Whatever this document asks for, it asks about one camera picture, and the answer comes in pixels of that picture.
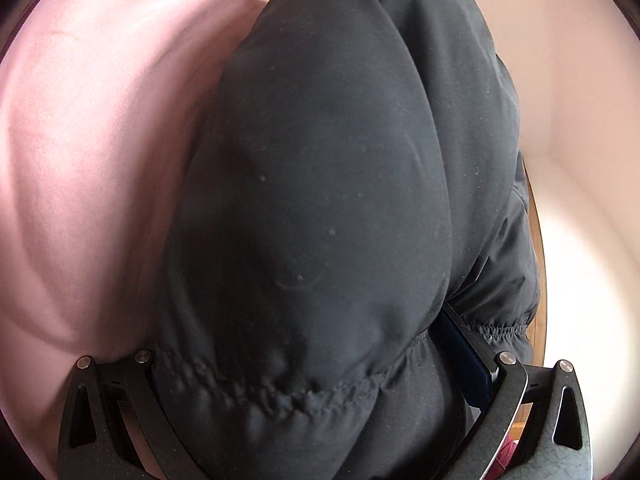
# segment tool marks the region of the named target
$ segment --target silver screw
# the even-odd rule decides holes
[[[151,352],[149,350],[140,350],[136,354],[136,362],[144,364],[151,359]]]
[[[562,368],[563,371],[567,372],[568,374],[570,374],[571,372],[574,371],[574,366],[567,360],[562,359],[559,363],[558,366],[560,368]]]
[[[516,364],[516,356],[511,352],[500,352],[500,361],[506,365]]]
[[[85,370],[86,368],[89,367],[90,364],[91,364],[91,358],[88,355],[85,355],[84,357],[79,358],[78,362],[76,363],[78,368],[80,368],[81,370]]]

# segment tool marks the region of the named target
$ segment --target metal pin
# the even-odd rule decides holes
[[[149,350],[140,350],[136,354],[136,362],[144,364],[151,359],[151,352]]]
[[[517,359],[511,352],[500,352],[500,361],[506,365],[514,365]]]
[[[81,370],[85,370],[86,368],[89,367],[90,364],[91,364],[91,358],[88,355],[85,355],[84,357],[79,358],[78,362],[76,363],[78,368],[80,368]]]
[[[562,359],[559,363],[558,366],[562,369],[562,371],[567,372],[568,374],[570,374],[571,372],[574,371],[574,366],[567,360]]]

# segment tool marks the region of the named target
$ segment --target pink surface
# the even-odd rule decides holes
[[[202,103],[265,0],[42,0],[0,65],[0,408],[54,462],[76,359],[136,349]]]

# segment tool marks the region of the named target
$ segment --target beige wall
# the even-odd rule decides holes
[[[601,478],[640,431],[640,41],[612,0],[476,1],[520,95],[545,365],[576,366]]]

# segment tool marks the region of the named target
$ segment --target black jacket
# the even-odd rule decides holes
[[[163,409],[215,479],[435,475],[467,428],[449,303],[530,359],[516,93],[473,0],[271,0],[167,244]]]

